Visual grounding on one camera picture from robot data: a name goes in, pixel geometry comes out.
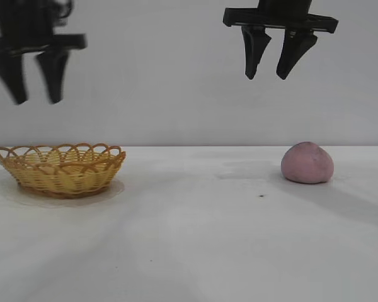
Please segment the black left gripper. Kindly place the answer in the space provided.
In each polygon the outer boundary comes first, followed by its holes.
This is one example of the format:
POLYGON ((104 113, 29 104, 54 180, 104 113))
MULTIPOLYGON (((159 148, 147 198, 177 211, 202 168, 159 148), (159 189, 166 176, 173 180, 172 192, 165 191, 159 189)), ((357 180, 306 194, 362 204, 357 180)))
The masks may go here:
POLYGON ((69 53, 87 47, 84 34, 58 34, 74 10, 74 1, 0 0, 0 80, 13 101, 28 100, 23 57, 36 53, 52 104, 63 100, 63 83, 69 53))

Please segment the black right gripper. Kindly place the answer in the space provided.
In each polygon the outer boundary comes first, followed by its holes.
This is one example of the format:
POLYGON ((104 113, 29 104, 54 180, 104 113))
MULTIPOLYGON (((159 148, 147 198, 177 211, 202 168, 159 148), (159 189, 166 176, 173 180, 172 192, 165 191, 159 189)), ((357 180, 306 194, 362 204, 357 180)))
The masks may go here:
POLYGON ((265 28, 286 29, 276 73, 285 80, 301 57, 318 38, 313 31, 334 33, 338 20, 311 14, 311 0, 259 1, 255 8, 226 8, 223 23, 242 26, 245 49, 245 75, 252 80, 262 55, 272 39, 265 28))

